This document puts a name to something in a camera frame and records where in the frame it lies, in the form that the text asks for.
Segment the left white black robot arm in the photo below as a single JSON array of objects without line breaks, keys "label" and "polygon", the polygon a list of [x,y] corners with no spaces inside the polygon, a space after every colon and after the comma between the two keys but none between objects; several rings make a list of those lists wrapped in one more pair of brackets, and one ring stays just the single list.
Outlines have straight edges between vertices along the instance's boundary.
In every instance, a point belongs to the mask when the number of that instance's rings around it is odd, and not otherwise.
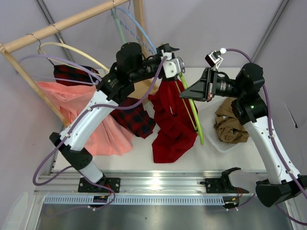
[{"label": "left white black robot arm", "polygon": [[103,189],[105,174],[93,161],[85,148],[88,138],[120,104],[134,92],[134,84],[147,79],[174,79],[184,69],[182,60],[175,56],[177,48],[163,44],[156,53],[144,58],[141,45],[125,43],[116,53],[116,62],[110,72],[97,84],[96,90],[82,112],[60,133],[49,137],[62,156],[84,179]]}]

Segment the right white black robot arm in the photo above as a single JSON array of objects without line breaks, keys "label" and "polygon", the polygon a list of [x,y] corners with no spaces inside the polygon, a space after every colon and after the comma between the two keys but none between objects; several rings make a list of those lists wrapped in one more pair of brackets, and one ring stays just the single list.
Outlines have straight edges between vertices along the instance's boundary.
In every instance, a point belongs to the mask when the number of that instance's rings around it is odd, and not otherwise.
[{"label": "right white black robot arm", "polygon": [[254,141],[266,168],[267,179],[256,182],[255,193],[264,206],[272,207],[305,194],[307,177],[293,165],[273,129],[269,100],[259,95],[264,83],[263,69],[254,63],[245,64],[235,79],[205,68],[200,79],[179,96],[200,102],[215,96],[234,98],[232,111]]}]

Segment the lime green hanger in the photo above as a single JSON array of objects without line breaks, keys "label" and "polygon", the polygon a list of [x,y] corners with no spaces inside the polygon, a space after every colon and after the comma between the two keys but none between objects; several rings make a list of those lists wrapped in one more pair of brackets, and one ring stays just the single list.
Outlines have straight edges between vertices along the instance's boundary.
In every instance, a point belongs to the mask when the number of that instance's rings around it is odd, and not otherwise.
[{"label": "lime green hanger", "polygon": [[[188,88],[188,84],[186,82],[186,79],[184,77],[184,73],[180,73],[179,75],[177,75],[176,78],[174,78],[174,80],[177,80],[177,78],[179,78],[179,80],[181,81],[184,90]],[[201,123],[199,120],[199,116],[198,116],[198,111],[196,108],[196,105],[194,103],[194,101],[192,99],[188,99],[189,105],[191,107],[191,113],[188,110],[187,104],[185,102],[185,99],[182,98],[182,101],[185,105],[186,111],[190,117],[190,120],[194,126],[194,129],[196,131],[196,134],[199,136],[200,139],[200,144],[203,145],[204,144],[204,135],[203,135],[203,131],[202,131],[202,127],[201,127]]]}]

